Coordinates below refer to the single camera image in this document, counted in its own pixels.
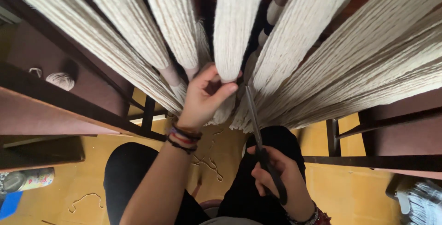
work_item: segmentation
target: leg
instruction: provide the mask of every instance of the leg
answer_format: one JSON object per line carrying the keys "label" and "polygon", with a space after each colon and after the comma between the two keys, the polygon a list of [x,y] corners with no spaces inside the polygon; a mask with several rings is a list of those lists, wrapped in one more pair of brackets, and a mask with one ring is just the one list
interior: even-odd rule
{"label": "leg", "polygon": [[[104,190],[111,225],[118,225],[132,194],[149,170],[158,152],[147,146],[129,142],[110,155],[104,170]],[[175,224],[197,225],[210,218],[185,190]]]}
{"label": "leg", "polygon": [[[271,126],[261,130],[264,145],[272,146],[286,156],[295,160],[305,180],[304,159],[296,136],[283,126]],[[256,144],[255,136],[251,136],[246,146]],[[224,195],[218,216],[248,218],[264,225],[290,223],[285,218],[285,210],[279,202],[271,197],[261,197],[255,187],[255,178],[251,171],[257,160],[254,155],[246,154],[241,160],[235,180],[229,191]]]}

